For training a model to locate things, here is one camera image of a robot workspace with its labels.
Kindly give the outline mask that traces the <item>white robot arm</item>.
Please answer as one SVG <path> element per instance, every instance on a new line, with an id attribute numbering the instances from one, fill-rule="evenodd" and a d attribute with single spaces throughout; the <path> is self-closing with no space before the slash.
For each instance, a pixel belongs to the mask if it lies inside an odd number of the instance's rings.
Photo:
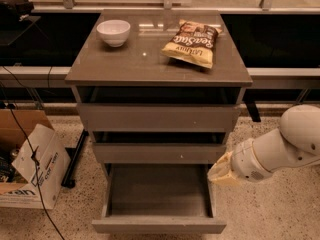
<path id="1" fill-rule="evenodd" d="M 283 113 L 279 126 L 258 137 L 239 143 L 226 152 L 207 173 L 217 185 L 258 183 L 284 168 L 320 163 L 320 108 L 291 107 Z"/>

